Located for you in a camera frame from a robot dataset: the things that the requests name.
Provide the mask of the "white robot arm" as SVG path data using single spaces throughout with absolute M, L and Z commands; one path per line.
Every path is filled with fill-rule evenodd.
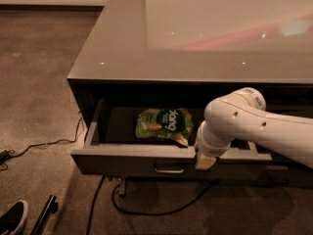
M 239 139 L 313 167 L 313 119 L 268 113 L 264 97 L 254 88 L 212 100 L 203 115 L 196 147 L 212 159 Z

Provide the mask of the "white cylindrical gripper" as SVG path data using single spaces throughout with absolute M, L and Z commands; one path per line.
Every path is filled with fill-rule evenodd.
M 214 166 L 217 157 L 222 156 L 231 146 L 233 139 L 214 133 L 203 121 L 198 128 L 195 147 L 197 153 L 196 170 L 208 170 Z

